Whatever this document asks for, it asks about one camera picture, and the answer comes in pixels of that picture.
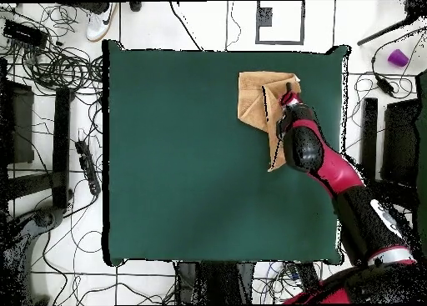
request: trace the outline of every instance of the black cable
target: black cable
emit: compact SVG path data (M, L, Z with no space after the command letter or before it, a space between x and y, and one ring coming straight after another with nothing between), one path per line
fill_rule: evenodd
M225 51L227 51L227 49L229 48L229 46L231 46L233 43L236 43L236 42L239 40L240 35L241 35L241 33L242 33L242 28L241 28L241 27L240 27L240 25L239 25L239 24L234 20L234 17L233 17L234 2L235 2L235 1L233 1L233 4L232 4L232 6L231 6L231 13L230 13L230 17L231 17L231 19L233 20L233 22L238 26L238 28L239 28L239 35L237 36L237 38L236 38L234 41L232 41L231 43L229 43L229 44L225 47Z
M64 290L64 289L65 289L65 287L67 286L68 278L67 278L67 276L66 276L63 272L61 272L59 269L57 269L57 268L53 267L53 266L48 262L48 260L46 259L46 249L48 248L49 241L50 241L50 230L49 230L49 232L48 232L48 241L46 242L46 245L44 245L44 249L43 249L43 255L42 255L42 257L43 257L43 259L44 259L44 262L46 263L46 265L47 265L47 266L49 266L51 269L53 269L54 271L58 272L59 274L61 274L61 275L65 278L65 284L63 285L63 287L62 287L61 291L58 293L57 297L53 300L53 306L55 306L56 302L58 301L59 295L61 295L61 293L63 292L63 290Z
M408 63L406 64L405 69L404 69L404 71L402 72L402 75L400 76L400 79L399 79L399 85L398 85L398 87L400 87L400 88L402 88L403 90L405 90L405 91L407 92L407 94L406 94L406 95L404 95L403 97L400 97L400 98L399 98L399 97L396 97L396 96L395 96L395 94L399 91L399 89L398 89L397 91L396 91L396 90L394 90L394 89L393 89L393 87L391 86L391 84L390 84L389 82L387 82L387 80L386 80L386 79L389 79L389 80L390 80L390 79L393 79L393 78L386 77L386 76L385 76L385 75L383 75L383 74L378 74L378 73L375 71L375 69L374 69L374 64L375 64L375 60L376 60L377 53L379 52L379 50L380 50L381 48L383 48L383 47L385 47L385 46L387 46L387 45L389 45L389 44L391 44L391 43L396 43L396 42L398 42L399 40L401 40L402 38L406 38L406 37L408 37L409 35L412 35L412 34L414 34L414 33L419 33L419 32L421 32L421 31L424 31L424 32L421 34L421 37L419 38L418 42L415 44L414 49L413 49L413 51L412 51L412 53L411 53L410 59L409 59ZM377 84L378 84L378 86L381 88L381 90L382 90L384 93L387 93L388 95L390 95L392 98L403 99L403 98L407 98L411 93L413 93L413 92L412 92L412 87L413 87L412 82L411 82L408 78L403 78L403 76L404 76L404 74L406 73L406 70L407 70L407 68L408 68L409 64L410 64L410 63L411 63L411 61L412 61L412 57L414 56L415 50L416 50L416 48L418 47L419 42L420 42L420 41L421 41L421 39L424 37L424 35L426 34L426 32L427 32L427 27L423 27L423 28L419 28L419 29L413 30L413 31L411 31L411 32L409 32L409 33L406 33L405 35L403 35L403 36L401 36L401 37L399 37L399 38L396 38L395 40L392 40L392 41L389 41L389 42L387 42L387 43L383 44L382 46L380 46L380 47L375 51L374 56L373 56L373 57L372 57L372 59L371 59L372 73L375 75L375 78L377 79ZM409 84L410 84L410 90L409 90L409 91L402 87L402 85L401 85L402 80L406 80L406 81L408 81L408 82L409 82Z
M179 20L179 22L183 25L183 28L185 29L186 33L190 36L191 40L193 41L194 45L196 45L196 48L199 51L203 51L203 49L194 41L193 36L191 35L190 31L187 29L185 24L183 23L183 19L179 17L179 15L175 12L175 9L173 9L172 2L169 2L170 8L172 9L173 15Z

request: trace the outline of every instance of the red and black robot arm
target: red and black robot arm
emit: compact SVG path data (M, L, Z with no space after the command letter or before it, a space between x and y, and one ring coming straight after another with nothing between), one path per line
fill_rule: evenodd
M329 194L341 223L341 241L350 262L358 266L286 303L427 301L426 268L414 260L395 219L353 166L324 141L313 110L290 85L280 103L283 117L277 122L277 136L286 163L319 181Z
M286 163L319 181L331 197L350 262L368 265L378 255L394 261L411 259L396 222L353 166L324 141L313 110L291 91L280 103L284 114L277 122L277 135L283 140Z

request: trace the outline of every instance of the shoe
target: shoe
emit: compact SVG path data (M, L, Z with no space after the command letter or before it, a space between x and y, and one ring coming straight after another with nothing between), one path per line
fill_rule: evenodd
M117 3L110 3L108 9L101 14L90 14L86 38L95 43L105 36L110 29Z

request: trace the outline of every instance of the cloth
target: cloth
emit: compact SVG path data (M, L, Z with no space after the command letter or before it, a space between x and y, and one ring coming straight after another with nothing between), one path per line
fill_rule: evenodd
M279 99L287 92L286 83L292 83L296 93L301 92L298 78L292 73L243 72L239 74L239 120L269 135L269 172L285 164L283 143L276 137L276 123L282 117Z

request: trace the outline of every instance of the green tabletop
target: green tabletop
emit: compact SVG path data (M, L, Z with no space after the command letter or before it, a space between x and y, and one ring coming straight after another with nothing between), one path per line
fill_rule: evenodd
M339 261L319 183L268 173L267 133L237 118L240 72L295 73L339 149L343 58L109 48L111 259Z

